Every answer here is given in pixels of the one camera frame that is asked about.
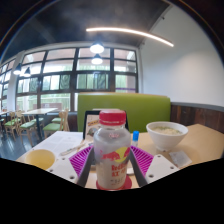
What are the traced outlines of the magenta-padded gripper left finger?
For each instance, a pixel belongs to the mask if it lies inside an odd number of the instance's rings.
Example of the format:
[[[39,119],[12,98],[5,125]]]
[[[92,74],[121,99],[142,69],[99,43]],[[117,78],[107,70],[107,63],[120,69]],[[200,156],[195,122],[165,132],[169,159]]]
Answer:
[[[86,185],[93,160],[94,149],[92,146],[89,146],[77,152],[70,158],[58,159],[48,169],[48,172],[84,187]]]

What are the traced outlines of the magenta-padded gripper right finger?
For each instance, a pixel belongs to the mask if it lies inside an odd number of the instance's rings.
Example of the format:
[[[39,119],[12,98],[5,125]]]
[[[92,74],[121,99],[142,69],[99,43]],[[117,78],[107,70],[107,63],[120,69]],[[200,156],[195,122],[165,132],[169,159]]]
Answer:
[[[133,187],[143,187],[178,171],[163,155],[153,156],[134,146],[130,150],[130,161],[134,173],[131,178]]]

